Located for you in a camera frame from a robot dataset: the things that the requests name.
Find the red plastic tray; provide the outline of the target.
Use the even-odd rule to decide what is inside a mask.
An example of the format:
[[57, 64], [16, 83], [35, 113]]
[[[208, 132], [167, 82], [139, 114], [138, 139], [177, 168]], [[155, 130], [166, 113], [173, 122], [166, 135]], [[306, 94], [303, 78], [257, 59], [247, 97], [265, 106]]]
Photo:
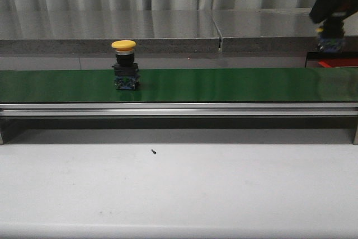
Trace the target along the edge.
[[318, 62], [324, 68], [358, 67], [357, 58], [354, 59], [323, 59]]

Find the green conveyor belt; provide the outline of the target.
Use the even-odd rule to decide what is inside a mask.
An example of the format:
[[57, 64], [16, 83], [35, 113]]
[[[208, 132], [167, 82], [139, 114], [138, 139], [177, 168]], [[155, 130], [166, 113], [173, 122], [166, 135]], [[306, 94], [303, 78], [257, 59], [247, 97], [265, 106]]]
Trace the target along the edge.
[[114, 71], [1, 72], [2, 103], [350, 102], [356, 68], [143, 69], [137, 90], [117, 90]]

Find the grey counter right section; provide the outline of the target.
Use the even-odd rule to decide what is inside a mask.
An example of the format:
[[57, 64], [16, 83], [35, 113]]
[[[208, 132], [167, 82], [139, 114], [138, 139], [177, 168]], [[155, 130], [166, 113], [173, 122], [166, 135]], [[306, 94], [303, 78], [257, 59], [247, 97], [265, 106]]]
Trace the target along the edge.
[[240, 67], [303, 67], [317, 50], [309, 8], [215, 10], [211, 13], [224, 58]]

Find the grey counter section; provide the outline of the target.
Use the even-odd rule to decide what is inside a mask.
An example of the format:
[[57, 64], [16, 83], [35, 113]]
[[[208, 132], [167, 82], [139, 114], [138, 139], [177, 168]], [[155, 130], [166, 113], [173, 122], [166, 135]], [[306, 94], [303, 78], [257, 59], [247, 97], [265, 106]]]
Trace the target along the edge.
[[205, 11], [7, 11], [1, 13], [1, 69], [107, 69], [117, 40], [134, 40], [137, 55], [192, 58], [220, 47]]
[[309, 8], [215, 10], [211, 13], [224, 58], [240, 67], [303, 67], [317, 50]]

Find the grey counter left section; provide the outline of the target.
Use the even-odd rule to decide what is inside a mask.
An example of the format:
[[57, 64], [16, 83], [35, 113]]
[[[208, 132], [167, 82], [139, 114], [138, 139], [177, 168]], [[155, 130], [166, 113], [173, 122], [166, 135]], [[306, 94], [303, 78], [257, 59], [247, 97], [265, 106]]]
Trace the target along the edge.
[[117, 40], [134, 40], [137, 55], [192, 58], [220, 47], [205, 11], [7, 11], [1, 13], [1, 69], [107, 69]]

